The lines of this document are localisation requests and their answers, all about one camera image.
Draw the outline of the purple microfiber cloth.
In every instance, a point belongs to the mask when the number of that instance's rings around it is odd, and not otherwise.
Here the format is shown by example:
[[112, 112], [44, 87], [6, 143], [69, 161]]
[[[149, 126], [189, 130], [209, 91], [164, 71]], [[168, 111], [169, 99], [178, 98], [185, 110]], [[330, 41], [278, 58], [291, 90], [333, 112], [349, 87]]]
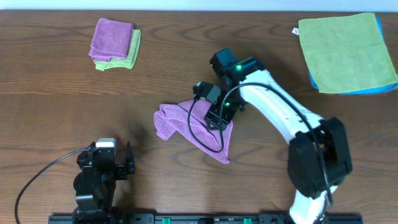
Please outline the purple microfiber cloth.
[[199, 100], [183, 101], [179, 104], [161, 104], [154, 113], [156, 134], [163, 140], [170, 139], [178, 132], [197, 148], [223, 164], [229, 164], [229, 143], [233, 123], [229, 123], [220, 138], [219, 131], [210, 131], [206, 127], [205, 115], [211, 103]]

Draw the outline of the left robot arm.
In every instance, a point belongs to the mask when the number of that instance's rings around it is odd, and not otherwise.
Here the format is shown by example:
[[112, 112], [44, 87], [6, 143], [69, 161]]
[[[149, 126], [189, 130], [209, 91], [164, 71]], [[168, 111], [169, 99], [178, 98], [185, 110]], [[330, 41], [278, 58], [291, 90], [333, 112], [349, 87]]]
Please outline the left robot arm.
[[125, 161], [116, 162], [116, 140], [102, 138], [91, 143], [77, 157], [81, 172], [75, 177], [73, 187], [78, 207], [72, 213], [77, 224], [128, 223], [128, 216], [113, 207], [114, 191], [118, 180], [134, 174], [136, 166], [131, 144], [125, 149]]

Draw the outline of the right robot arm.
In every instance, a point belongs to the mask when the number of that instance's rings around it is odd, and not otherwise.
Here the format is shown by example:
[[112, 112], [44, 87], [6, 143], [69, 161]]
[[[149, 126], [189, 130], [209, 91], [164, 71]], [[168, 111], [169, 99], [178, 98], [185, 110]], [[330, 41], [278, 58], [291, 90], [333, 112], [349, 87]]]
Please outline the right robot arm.
[[336, 117], [323, 119], [283, 90], [254, 57], [237, 60], [229, 49], [210, 59], [220, 86], [205, 84], [211, 102], [205, 122], [224, 131], [237, 110], [253, 105], [288, 144], [288, 175], [296, 193], [289, 215], [294, 223], [330, 223], [333, 192], [353, 170], [346, 130]]

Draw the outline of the folded green cloth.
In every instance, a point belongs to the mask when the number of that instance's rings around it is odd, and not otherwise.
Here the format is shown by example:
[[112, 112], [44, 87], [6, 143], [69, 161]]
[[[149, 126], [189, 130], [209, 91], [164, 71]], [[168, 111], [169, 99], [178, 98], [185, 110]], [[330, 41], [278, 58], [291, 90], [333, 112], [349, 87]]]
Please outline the folded green cloth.
[[141, 44], [141, 30], [134, 30], [132, 33], [131, 44], [128, 53], [124, 59], [112, 58], [108, 62], [95, 60], [95, 69], [105, 71], [110, 68], [128, 68], [132, 69], [136, 63]]

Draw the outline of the folded purple cloth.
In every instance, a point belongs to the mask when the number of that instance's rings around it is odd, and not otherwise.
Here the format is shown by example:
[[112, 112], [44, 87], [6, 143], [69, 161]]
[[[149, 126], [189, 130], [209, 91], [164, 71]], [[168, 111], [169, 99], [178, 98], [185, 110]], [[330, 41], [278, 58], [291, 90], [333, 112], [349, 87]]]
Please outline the folded purple cloth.
[[93, 60], [108, 62], [112, 58], [127, 56], [134, 26], [131, 23], [100, 18], [91, 41], [89, 56]]

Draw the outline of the flat green cloth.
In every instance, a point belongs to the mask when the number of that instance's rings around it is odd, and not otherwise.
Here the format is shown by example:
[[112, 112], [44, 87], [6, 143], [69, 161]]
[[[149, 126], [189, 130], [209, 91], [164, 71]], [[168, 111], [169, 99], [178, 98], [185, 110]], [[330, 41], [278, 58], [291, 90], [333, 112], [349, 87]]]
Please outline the flat green cloth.
[[320, 93], [365, 95], [397, 88], [375, 14], [302, 19], [298, 36], [312, 85]]

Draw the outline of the flat blue cloth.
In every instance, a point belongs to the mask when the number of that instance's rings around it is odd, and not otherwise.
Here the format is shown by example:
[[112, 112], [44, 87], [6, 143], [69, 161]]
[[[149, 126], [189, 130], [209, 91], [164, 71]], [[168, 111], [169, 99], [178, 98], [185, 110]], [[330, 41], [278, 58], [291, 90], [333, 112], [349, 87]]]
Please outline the flat blue cloth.
[[[376, 22], [377, 22], [377, 25], [379, 28], [379, 32], [382, 36], [382, 39], [384, 39], [382, 23], [381, 23], [380, 18], [376, 17]], [[377, 87], [377, 88], [368, 88], [368, 89], [364, 89], [364, 90], [349, 91], [346, 93], [341, 93], [341, 95], [375, 95], [375, 94], [380, 94], [380, 93], [387, 93], [387, 92], [390, 92], [390, 91], [396, 90], [396, 89], [397, 89], [397, 83], [393, 83], [390, 85], [385, 85], [385, 86], [381, 86], [381, 87]]]

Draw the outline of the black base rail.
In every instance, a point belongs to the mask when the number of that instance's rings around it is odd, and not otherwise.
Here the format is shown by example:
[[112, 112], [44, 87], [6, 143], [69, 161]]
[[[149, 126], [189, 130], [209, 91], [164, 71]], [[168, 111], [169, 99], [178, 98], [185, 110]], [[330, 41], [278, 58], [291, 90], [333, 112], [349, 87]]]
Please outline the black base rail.
[[154, 215], [135, 213], [108, 217], [84, 217], [83, 215], [51, 215], [48, 224], [105, 223], [105, 224], [294, 224], [285, 213], [261, 213], [258, 215]]

